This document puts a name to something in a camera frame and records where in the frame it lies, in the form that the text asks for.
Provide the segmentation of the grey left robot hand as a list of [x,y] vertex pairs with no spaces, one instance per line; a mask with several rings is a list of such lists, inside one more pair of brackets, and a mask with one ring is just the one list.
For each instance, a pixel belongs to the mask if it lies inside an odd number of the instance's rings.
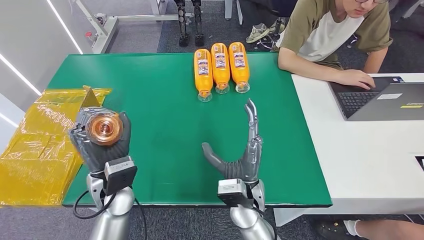
[[88,134],[88,121],[95,114],[104,114],[107,108],[90,106],[82,107],[77,113],[76,123],[68,132],[70,141],[86,163],[91,173],[104,171],[106,162],[129,155],[132,124],[125,112],[118,114],[122,122],[122,133],[118,140],[107,146],[98,145]]

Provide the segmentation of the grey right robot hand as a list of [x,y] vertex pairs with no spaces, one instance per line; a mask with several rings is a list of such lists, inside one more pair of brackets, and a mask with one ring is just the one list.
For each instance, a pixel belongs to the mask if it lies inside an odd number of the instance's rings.
[[222,160],[214,153],[209,143],[201,144],[203,155],[206,160],[215,167],[225,179],[241,179],[247,183],[258,181],[261,164],[263,138],[258,131],[258,112],[251,98],[244,105],[248,117],[248,138],[243,155],[240,159],[232,162]]

